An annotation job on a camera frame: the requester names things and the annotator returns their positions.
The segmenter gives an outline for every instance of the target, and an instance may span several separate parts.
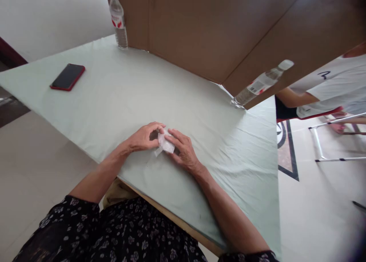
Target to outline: red phone case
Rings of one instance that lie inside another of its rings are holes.
[[[59,87],[54,87],[54,86],[50,85],[50,88],[51,89],[58,89],[58,90],[61,90],[61,91],[71,91],[72,90],[72,88],[74,87],[74,85],[76,84],[76,82],[79,80],[79,78],[81,77],[81,75],[85,71],[85,67],[82,66],[82,65],[76,65],[76,64],[71,64],[71,63],[69,63],[69,64],[70,65],[75,65],[75,66],[81,66],[81,67],[83,67],[83,69],[81,70],[81,72],[79,73],[79,75],[75,78],[75,80],[73,81],[73,83],[70,85],[69,88],[59,88]]]

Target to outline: floral pattern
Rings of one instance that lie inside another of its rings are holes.
[[[69,195],[50,210],[14,259],[25,260],[207,262],[195,239],[141,197],[99,212],[98,204]],[[219,259],[246,261],[277,260],[271,251],[225,254]]]

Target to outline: white wall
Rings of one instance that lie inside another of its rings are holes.
[[[107,0],[0,0],[0,37],[28,62],[113,33]]]

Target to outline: sleeve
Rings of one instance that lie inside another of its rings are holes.
[[[83,261],[98,222],[98,204],[67,195],[49,211],[13,261]]]
[[[330,78],[323,83],[307,90],[307,93],[324,101],[336,96],[342,96],[366,86],[364,72],[350,70]]]
[[[220,256],[218,262],[278,262],[278,260],[273,251],[264,251],[254,254],[227,253]]]

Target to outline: white tissue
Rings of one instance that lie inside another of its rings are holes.
[[[159,133],[157,135],[157,139],[159,140],[159,148],[156,149],[156,151],[154,152],[155,156],[157,157],[163,150],[168,152],[168,153],[173,153],[175,146],[173,143],[169,142],[168,140],[165,139],[164,135],[169,135],[172,136],[170,133],[168,133],[165,129],[164,129],[164,133],[161,134]]]

